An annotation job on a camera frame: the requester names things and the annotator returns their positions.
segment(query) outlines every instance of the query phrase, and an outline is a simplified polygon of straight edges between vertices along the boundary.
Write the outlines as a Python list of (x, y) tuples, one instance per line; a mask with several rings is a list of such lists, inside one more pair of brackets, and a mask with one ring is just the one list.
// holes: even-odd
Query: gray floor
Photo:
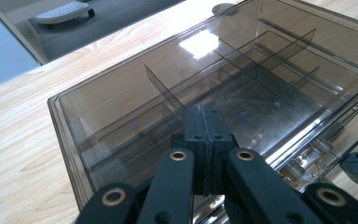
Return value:
[(123, 27), (155, 14), (183, 0), (92, 0), (85, 1), (95, 11), (95, 17), (87, 13), (71, 21), (54, 25), (48, 29), (31, 20), (39, 33), (49, 60), (57, 59), (69, 52), (112, 34)]

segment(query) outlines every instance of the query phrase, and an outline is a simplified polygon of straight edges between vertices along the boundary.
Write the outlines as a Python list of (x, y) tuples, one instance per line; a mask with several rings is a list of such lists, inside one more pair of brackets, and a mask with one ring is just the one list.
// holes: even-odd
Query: white object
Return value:
[(88, 12), (90, 17), (94, 16), (94, 10), (89, 6), (89, 4), (72, 2), (63, 5), (62, 7), (57, 7), (42, 13), (34, 17), (34, 20), (41, 24), (54, 24), (72, 20), (85, 12)]

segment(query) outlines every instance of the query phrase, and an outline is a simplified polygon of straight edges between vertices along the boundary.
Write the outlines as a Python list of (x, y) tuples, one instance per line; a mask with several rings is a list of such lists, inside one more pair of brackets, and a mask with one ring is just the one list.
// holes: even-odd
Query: wooden table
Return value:
[[(221, 2), (239, 1), (185, 1), (0, 85), (0, 223), (68, 223), (78, 215), (47, 99), (204, 21)], [(351, 9), (358, 12), (358, 1)]]

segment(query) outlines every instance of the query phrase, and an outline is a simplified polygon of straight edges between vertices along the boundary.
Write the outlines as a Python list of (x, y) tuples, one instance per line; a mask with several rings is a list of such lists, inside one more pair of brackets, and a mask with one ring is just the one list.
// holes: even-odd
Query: transparent plastic box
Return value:
[(356, 104), (358, 23), (275, 0), (243, 2), (48, 99), (80, 209), (108, 183), (150, 179), (191, 106), (216, 108), (278, 171)]

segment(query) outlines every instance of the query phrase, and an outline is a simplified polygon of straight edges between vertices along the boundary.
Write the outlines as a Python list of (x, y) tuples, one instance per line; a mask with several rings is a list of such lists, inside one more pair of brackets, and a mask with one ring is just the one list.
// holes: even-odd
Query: wood grain surface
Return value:
[[(78, 215), (47, 99), (204, 21), (221, 2), (239, 1), (185, 1), (0, 85), (0, 223), (69, 223)], [(348, 10), (338, 0), (316, 4), (324, 2)]]

